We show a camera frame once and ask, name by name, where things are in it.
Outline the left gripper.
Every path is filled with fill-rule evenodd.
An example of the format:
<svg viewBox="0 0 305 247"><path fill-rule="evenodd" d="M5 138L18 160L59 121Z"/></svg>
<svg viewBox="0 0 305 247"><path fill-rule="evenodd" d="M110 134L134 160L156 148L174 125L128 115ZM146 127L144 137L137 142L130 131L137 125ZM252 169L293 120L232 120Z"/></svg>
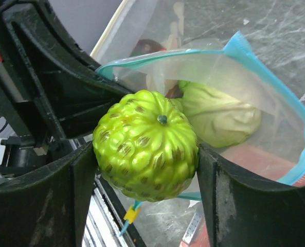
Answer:
<svg viewBox="0 0 305 247"><path fill-rule="evenodd" d="M50 1L0 1L0 177L44 164L50 139L84 136L127 89L95 73Z"/></svg>

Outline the blue zipper clear bag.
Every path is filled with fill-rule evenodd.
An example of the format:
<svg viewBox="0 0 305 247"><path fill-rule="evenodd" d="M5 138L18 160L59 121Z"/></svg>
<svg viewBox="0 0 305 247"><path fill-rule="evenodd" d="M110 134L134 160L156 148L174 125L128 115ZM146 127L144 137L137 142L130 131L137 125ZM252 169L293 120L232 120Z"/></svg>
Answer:
<svg viewBox="0 0 305 247"><path fill-rule="evenodd" d="M262 112L259 128L241 144L215 148L201 141L196 135L199 154L202 153L202 145L207 145L212 151L237 166L285 185L293 185L305 175L305 106L255 56L250 44L241 33L235 33L221 49L159 51L109 62L97 72L109 79L115 76L114 79L118 82L124 78L125 68L137 72L141 68L163 60L167 63L158 70L158 74L165 76L171 73L177 76L190 73L209 76L212 67L215 66L221 74L230 77L227 83L232 85L231 92L234 94L225 94L248 103ZM206 78L184 78L178 82L182 80L204 85L207 81ZM182 96L183 93L178 98L165 97L183 113ZM197 170L202 165L202 159L199 158ZM189 187L176 198L201 200L205 189L197 176L197 170ZM126 216L129 223L136 218L143 202L135 200Z"/></svg>

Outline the pale cabbage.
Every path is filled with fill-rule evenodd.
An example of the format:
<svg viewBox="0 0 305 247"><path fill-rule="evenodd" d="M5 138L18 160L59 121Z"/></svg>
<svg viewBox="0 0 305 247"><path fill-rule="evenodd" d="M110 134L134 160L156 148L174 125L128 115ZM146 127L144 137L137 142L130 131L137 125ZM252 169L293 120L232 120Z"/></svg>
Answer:
<svg viewBox="0 0 305 247"><path fill-rule="evenodd" d="M198 138L215 148L243 143L261 124L261 110L248 103L196 82L178 86L184 115Z"/></svg>

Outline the dark red apple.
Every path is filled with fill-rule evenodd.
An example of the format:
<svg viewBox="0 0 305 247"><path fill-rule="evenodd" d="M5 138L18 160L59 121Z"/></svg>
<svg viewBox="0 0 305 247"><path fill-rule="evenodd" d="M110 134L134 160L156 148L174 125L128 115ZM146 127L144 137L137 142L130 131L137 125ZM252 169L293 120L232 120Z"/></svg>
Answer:
<svg viewBox="0 0 305 247"><path fill-rule="evenodd" d="M166 48L157 41L151 39L141 39L135 45L130 57L141 56L163 50L166 50Z"/></svg>

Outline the dotted clear zip bag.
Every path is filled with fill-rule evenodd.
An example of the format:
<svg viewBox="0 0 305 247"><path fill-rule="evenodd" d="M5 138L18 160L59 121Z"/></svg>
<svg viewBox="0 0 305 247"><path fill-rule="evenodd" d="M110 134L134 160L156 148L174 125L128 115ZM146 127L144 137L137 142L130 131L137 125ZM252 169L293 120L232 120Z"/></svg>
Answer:
<svg viewBox="0 0 305 247"><path fill-rule="evenodd" d="M128 58L141 39L157 41L169 51L222 48L222 43L212 37L185 37L184 26L184 1L122 1L91 52L91 57L101 65ZM179 76L175 73L168 76L158 74L158 70L166 63L166 60L158 61L137 72L125 68L123 79L116 82L113 80L115 76L111 76L112 80L99 88L116 95L148 89L169 98L178 98L182 95L178 88L180 79L206 78L206 85L214 86L223 93L234 94L231 92L232 85L227 83L229 75L221 74L215 66L209 76L193 73Z"/></svg>

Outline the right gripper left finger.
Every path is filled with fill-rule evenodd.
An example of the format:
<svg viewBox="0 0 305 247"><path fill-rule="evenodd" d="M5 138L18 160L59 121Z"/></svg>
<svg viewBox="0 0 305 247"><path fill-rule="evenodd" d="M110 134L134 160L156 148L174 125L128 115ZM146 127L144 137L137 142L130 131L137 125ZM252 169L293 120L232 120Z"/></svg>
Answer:
<svg viewBox="0 0 305 247"><path fill-rule="evenodd" d="M87 143L0 184L0 246L81 246L96 170Z"/></svg>

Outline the light green round fruit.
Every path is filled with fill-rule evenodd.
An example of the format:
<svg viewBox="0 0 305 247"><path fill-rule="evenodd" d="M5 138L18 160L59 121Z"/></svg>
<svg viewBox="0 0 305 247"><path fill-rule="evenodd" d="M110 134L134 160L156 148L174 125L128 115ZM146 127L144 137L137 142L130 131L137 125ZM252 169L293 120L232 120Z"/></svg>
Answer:
<svg viewBox="0 0 305 247"><path fill-rule="evenodd" d="M155 91L125 95L111 106L93 131L92 145L102 177L138 201L177 197L199 164L188 119Z"/></svg>

